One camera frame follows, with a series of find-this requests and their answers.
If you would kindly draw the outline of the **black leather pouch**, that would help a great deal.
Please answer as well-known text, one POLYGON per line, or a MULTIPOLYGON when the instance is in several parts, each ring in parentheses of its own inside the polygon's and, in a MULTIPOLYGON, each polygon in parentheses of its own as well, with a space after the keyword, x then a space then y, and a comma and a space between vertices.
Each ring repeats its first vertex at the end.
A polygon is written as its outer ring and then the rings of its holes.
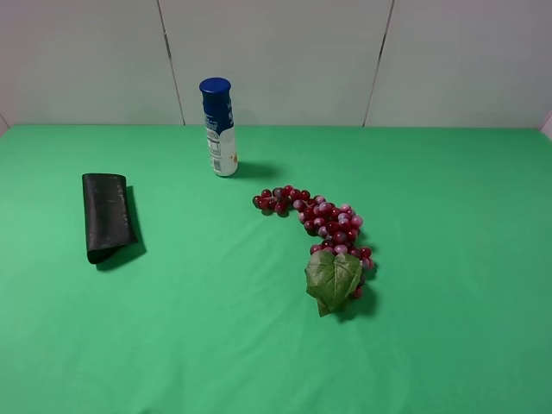
POLYGON ((82 175, 87 259, 98 265, 138 242, 132 222, 127 179, 121 174, 82 175))

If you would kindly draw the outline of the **blue and white bottle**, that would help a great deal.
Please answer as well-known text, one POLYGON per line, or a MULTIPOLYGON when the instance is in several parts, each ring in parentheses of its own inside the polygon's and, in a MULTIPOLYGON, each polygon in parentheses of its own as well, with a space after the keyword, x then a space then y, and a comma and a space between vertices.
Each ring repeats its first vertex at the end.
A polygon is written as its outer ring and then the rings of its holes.
POLYGON ((225 78, 207 78, 199 84, 210 163, 220 177, 233 175, 238 167, 230 89, 225 78))

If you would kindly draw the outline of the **red artificial grape bunch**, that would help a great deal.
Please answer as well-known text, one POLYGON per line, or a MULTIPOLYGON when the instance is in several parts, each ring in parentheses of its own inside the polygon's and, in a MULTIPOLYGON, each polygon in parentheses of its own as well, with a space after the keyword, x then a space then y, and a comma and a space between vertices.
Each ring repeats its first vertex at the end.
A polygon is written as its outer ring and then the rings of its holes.
POLYGON ((337 206, 322 195, 292 185, 264 189, 252 197, 263 214, 285 216, 294 210, 304 231, 319 242, 310 247, 305 291, 320 317, 344 311, 362 298, 375 263, 373 250, 358 243, 364 220, 349 204, 337 206))

